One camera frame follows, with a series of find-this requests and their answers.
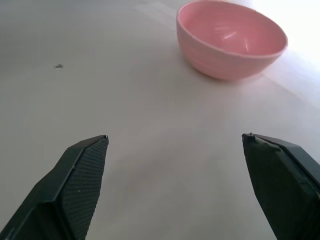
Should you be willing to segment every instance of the white surface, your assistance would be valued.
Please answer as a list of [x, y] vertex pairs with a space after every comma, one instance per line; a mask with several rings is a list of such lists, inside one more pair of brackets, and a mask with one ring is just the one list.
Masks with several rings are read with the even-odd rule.
[[316, 102], [265, 77], [317, 75], [276, 64], [241, 84], [201, 75], [180, 54], [170, 11], [146, 14], [183, 3], [0, 3], [0, 228], [68, 146], [108, 134], [87, 239], [275, 239], [241, 134], [288, 140], [319, 160]]

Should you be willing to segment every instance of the bowl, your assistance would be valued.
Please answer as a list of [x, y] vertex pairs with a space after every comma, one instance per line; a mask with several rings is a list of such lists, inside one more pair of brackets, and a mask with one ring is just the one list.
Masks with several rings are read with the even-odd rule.
[[176, 32], [191, 65], [216, 79], [236, 81], [260, 73], [288, 46], [271, 19], [223, 1], [190, 2], [177, 13]]

